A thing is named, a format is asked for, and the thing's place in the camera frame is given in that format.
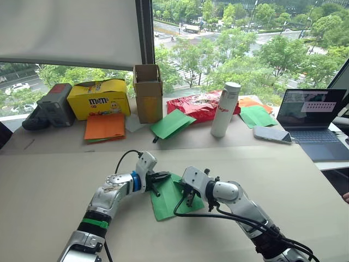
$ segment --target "table surface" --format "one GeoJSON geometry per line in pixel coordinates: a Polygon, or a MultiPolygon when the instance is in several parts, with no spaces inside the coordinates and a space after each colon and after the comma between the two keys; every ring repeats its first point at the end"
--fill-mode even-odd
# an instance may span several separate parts
{"type": "MultiPolygon", "coordinates": [[[[166,101],[172,98],[164,98],[163,112],[167,114],[166,101]]],[[[132,112],[136,112],[134,99],[130,100],[132,112]]],[[[189,148],[212,148],[231,146],[270,146],[283,147],[283,145],[256,139],[252,129],[234,115],[228,126],[225,137],[215,138],[210,134],[212,122],[192,124],[176,136],[168,139],[159,139],[156,144],[152,143],[154,134],[149,124],[131,133],[126,131],[127,138],[124,140],[108,141],[99,144],[87,144],[83,139],[86,121],[75,121],[73,126],[67,128],[50,127],[35,132],[29,132],[22,127],[16,130],[12,138],[0,151],[1,154],[38,154],[38,153],[78,153],[78,152],[107,152],[137,150],[167,150],[167,149],[189,149],[189,148]]],[[[339,129],[331,124],[331,130],[339,129]]],[[[338,138],[349,149],[345,143],[346,135],[338,138]]],[[[348,161],[316,162],[320,170],[337,169],[349,167],[348,161]]]]}
{"type": "MultiPolygon", "coordinates": [[[[211,169],[222,181],[238,181],[287,237],[312,248],[320,261],[349,260],[349,208],[299,145],[151,153],[158,159],[155,171],[182,175],[194,165],[211,169]]],[[[2,261],[55,261],[121,155],[0,155],[2,261]]],[[[120,172],[134,169],[135,162],[134,156],[126,157],[120,172]]],[[[121,201],[106,239],[114,261],[262,261],[233,221],[176,217],[157,222],[148,192],[121,201]]],[[[104,251],[101,257],[107,261],[104,251]]]]}

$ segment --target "laptop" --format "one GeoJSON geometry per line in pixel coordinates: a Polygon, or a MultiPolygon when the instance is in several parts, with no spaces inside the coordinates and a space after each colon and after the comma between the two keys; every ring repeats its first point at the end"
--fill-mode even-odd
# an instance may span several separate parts
{"type": "Polygon", "coordinates": [[[328,129],[346,90],[288,89],[277,120],[313,161],[349,160],[349,150],[328,129]]]}

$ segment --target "smartphone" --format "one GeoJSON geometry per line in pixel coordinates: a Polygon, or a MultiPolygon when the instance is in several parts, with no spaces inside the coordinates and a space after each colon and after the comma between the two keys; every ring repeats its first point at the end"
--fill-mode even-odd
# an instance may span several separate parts
{"type": "Polygon", "coordinates": [[[289,132],[275,128],[255,126],[253,127],[253,136],[258,139],[266,139],[289,145],[292,144],[289,132]]]}

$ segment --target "laptop keyboard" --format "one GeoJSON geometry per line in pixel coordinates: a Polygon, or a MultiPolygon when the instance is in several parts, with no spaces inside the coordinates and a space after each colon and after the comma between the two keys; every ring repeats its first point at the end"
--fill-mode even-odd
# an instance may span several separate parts
{"type": "Polygon", "coordinates": [[[330,130],[293,130],[291,137],[297,138],[299,143],[340,143],[330,130]]]}

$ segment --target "laptop screen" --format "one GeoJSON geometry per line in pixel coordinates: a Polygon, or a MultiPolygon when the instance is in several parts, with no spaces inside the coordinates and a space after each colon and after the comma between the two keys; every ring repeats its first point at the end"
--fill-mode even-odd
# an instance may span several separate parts
{"type": "Polygon", "coordinates": [[[344,94],[338,89],[288,89],[276,119],[283,127],[327,128],[344,94]]]}

